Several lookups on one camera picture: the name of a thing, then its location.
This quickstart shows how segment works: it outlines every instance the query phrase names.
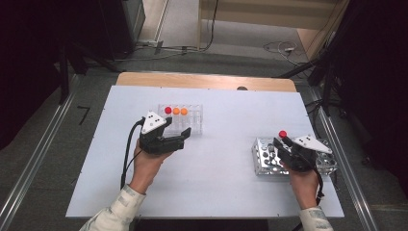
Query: electrical cord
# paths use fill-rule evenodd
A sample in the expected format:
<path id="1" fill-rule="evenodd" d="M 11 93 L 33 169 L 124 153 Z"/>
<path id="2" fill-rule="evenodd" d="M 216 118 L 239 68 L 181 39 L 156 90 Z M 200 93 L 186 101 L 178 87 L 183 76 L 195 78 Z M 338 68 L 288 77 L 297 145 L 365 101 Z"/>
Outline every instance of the electrical cord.
<path id="1" fill-rule="evenodd" d="M 210 41 L 208 42 L 207 46 L 204 48 L 199 48 L 198 50 L 194 47 L 194 46 L 163 46 L 161 47 L 161 49 L 167 49 L 167 50 L 177 50 L 177 51 L 183 51 L 182 53 L 178 53 L 178 54 L 172 54 L 172 55 L 168 55 L 168 56 L 163 56 L 163 57 L 157 57 L 157 58 L 146 58 L 146 59 L 128 59 L 128 60 L 117 60 L 120 62 L 124 62 L 124 61 L 151 61 L 151 60 L 161 60 L 161 59 L 166 59 L 169 57 L 173 57 L 173 56 L 179 56 L 179 55 L 186 55 L 189 53 L 200 53 L 200 52 L 205 52 L 207 51 L 210 46 L 213 44 L 213 40 L 214 40 L 214 26 L 216 24 L 216 15 L 217 15 L 217 9 L 218 9 L 218 2 L 219 0 L 216 1 L 216 6 L 214 9 L 214 14 L 213 14 L 213 19 L 212 19 L 212 25 L 211 25 L 211 38 Z M 154 46 L 150 46 L 150 45 L 143 45 L 141 48 L 139 49 L 143 49 L 143 48 L 152 48 L 152 49 L 157 49 Z"/>
<path id="2" fill-rule="evenodd" d="M 318 194 L 316 196 L 316 203 L 317 205 L 320 204 L 321 198 L 324 197 L 324 193 L 323 193 L 323 179 L 321 178 L 320 172 L 318 171 L 318 167 L 316 166 L 316 164 L 312 164 L 310 163 L 308 160 L 306 160 L 306 158 L 299 154 L 300 158 L 302 158 L 308 165 L 309 167 L 311 167 L 313 169 L 313 171 L 316 173 L 317 177 L 318 177 L 318 182 L 319 182 L 319 190 L 318 190 Z M 302 222 L 300 222 L 294 229 L 293 231 L 298 231 L 300 230 L 300 228 L 302 228 L 303 224 Z"/>
<path id="3" fill-rule="evenodd" d="M 132 137 L 133 137 L 133 133 L 135 132 L 136 127 L 138 127 L 139 125 L 143 125 L 144 124 L 144 117 L 139 120 L 138 122 L 135 123 L 135 125 L 133 125 L 132 129 L 130 130 L 129 133 L 129 137 L 128 137 L 128 141 L 126 144 L 126 152 L 125 152 L 125 158 L 124 158 L 124 163 L 123 163 L 123 170 L 122 170 L 122 175 L 120 178 L 120 189 L 123 188 L 123 186 L 125 186 L 125 181 L 126 181 L 126 172 L 129 168 L 129 166 L 131 165 L 131 163 L 135 160 L 135 158 L 141 153 L 141 151 L 139 151 L 130 161 L 130 163 L 128 164 L 128 156 L 129 156 L 129 149 L 130 149 L 130 144 L 132 142 Z"/>

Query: white table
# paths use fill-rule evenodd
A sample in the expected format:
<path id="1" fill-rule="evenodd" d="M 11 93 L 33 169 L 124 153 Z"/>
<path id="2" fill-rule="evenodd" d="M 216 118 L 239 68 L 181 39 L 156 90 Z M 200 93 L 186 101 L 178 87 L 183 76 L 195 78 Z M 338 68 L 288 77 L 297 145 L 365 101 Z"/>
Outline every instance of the white table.
<path id="1" fill-rule="evenodd" d="M 282 129 L 292 137 L 313 134 L 299 93 L 113 86 L 67 217 L 88 218 L 112 203 L 131 127 L 164 103 L 202 104 L 203 134 L 192 135 L 163 164 L 140 208 L 143 218 L 297 216 L 288 176 L 256 176 L 251 145 Z M 321 207 L 328 217 L 343 217 L 330 178 L 323 181 Z"/>

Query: transparent container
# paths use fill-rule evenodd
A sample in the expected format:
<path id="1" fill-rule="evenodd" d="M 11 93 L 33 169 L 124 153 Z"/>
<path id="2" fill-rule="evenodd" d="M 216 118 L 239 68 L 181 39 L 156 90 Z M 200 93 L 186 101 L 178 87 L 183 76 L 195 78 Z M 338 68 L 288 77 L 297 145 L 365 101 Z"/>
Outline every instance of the transparent container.
<path id="1" fill-rule="evenodd" d="M 159 104 L 157 114 L 172 117 L 164 135 L 180 135 L 191 127 L 191 134 L 202 134 L 203 106 L 197 104 Z"/>

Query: red ball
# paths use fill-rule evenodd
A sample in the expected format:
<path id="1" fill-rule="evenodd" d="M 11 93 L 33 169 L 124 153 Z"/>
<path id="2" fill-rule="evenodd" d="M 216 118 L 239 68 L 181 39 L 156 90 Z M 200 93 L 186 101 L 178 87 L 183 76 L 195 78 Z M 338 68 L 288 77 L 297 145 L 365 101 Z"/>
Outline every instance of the red ball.
<path id="1" fill-rule="evenodd" d="M 171 108 L 170 108 L 170 107 L 166 107 L 166 108 L 165 108 L 165 113 L 166 113 L 166 114 L 171 114 Z"/>

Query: black cable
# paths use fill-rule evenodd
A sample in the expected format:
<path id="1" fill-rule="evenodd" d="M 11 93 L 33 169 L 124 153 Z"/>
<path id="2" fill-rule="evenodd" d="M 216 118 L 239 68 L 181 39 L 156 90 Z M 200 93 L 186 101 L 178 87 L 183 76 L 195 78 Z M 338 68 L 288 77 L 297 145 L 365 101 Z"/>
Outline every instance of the black cable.
<path id="1" fill-rule="evenodd" d="M 299 156 L 307 163 L 309 164 L 309 166 L 313 169 L 313 171 L 316 173 L 316 175 L 318 176 L 318 182 L 319 182 L 319 190 L 318 190 L 318 195 L 316 196 L 316 204 L 319 205 L 321 198 L 324 197 L 323 194 L 323 179 L 321 178 L 321 175 L 318 171 L 318 167 L 316 166 L 316 164 L 312 164 L 310 163 L 308 160 L 306 160 L 306 158 L 304 158 L 303 155 L 299 154 Z M 303 227 L 302 222 L 300 222 L 294 229 L 293 231 L 298 231 L 300 228 Z"/>
<path id="2" fill-rule="evenodd" d="M 212 25 L 211 25 L 210 42 L 207 44 L 206 47 L 204 47 L 204 48 L 200 47 L 197 50 L 195 46 L 162 46 L 161 49 L 183 50 L 183 48 L 186 47 L 186 48 L 189 48 L 187 50 L 191 51 L 192 53 L 194 53 L 194 52 L 204 52 L 204 51 L 208 50 L 210 48 L 210 46 L 213 44 L 213 40 L 214 40 L 214 26 L 216 24 L 216 15 L 217 15 L 217 9 L 218 9 L 218 2 L 219 2 L 219 0 L 216 1 L 216 7 L 214 8 L 214 14 L 213 14 Z M 156 48 L 154 46 L 149 46 L 149 45 L 145 45 L 145 46 L 150 47 L 150 48 Z"/>
<path id="3" fill-rule="evenodd" d="M 132 158 L 132 160 L 130 160 L 128 166 L 126 167 L 126 172 L 127 172 L 127 170 L 129 169 L 129 166 L 130 166 L 130 165 L 133 163 L 133 161 L 139 156 L 140 153 L 141 153 L 141 150 L 140 150 L 138 153 L 136 153 L 136 155 Z"/>
<path id="4" fill-rule="evenodd" d="M 121 178 L 120 178 L 120 189 L 122 189 L 123 186 L 125 186 L 126 171 L 127 171 L 128 167 L 130 165 L 130 164 L 128 165 L 127 162 L 128 162 L 130 143 L 132 142 L 133 133 L 135 132 L 136 127 L 138 127 L 139 125 L 143 125 L 143 124 L 144 124 L 144 117 L 141 120 L 139 120 L 138 122 L 136 122 L 135 125 L 133 125 L 132 129 L 130 130 L 128 141 L 127 141 L 127 144 L 126 144 L 126 152 L 125 152 L 125 159 L 124 159 L 124 163 L 123 163 L 122 175 L 121 175 Z"/>

